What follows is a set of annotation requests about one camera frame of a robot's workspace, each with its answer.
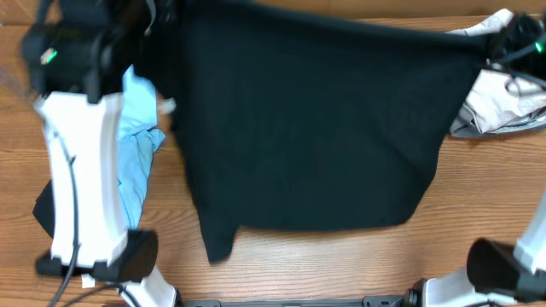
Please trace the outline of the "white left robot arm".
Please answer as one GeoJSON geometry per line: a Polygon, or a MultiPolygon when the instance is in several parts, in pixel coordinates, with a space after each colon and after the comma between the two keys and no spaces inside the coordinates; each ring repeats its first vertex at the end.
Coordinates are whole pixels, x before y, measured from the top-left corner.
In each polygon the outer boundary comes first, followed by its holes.
{"type": "Polygon", "coordinates": [[[179,306],[180,292],[156,267],[157,234],[125,226],[116,183],[123,74],[144,38],[177,18],[177,3],[64,1],[55,24],[45,22],[48,8],[41,2],[21,42],[55,210],[51,248],[35,269],[64,282],[88,274],[129,306],[179,306]]]}

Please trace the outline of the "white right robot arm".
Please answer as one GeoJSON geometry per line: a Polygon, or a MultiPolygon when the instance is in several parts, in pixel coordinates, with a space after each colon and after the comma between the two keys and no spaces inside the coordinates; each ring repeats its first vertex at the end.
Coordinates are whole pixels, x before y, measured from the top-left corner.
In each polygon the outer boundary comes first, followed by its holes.
{"type": "MultiPolygon", "coordinates": [[[[466,36],[491,34],[492,52],[463,107],[466,122],[481,133],[508,124],[545,122],[545,20],[510,14],[496,29],[494,14],[463,30],[466,36]]],[[[504,306],[545,299],[545,204],[516,245],[476,240],[465,268],[422,279],[394,301],[396,306],[504,306]]]]}

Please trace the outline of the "black t-shirt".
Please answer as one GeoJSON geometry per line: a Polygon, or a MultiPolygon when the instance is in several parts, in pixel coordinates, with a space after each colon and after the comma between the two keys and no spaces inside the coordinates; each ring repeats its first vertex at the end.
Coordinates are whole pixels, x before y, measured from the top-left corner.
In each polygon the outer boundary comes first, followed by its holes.
{"type": "Polygon", "coordinates": [[[134,70],[176,103],[172,131],[208,260],[241,226],[398,225],[485,61],[486,35],[421,32],[194,1],[134,70]]]}

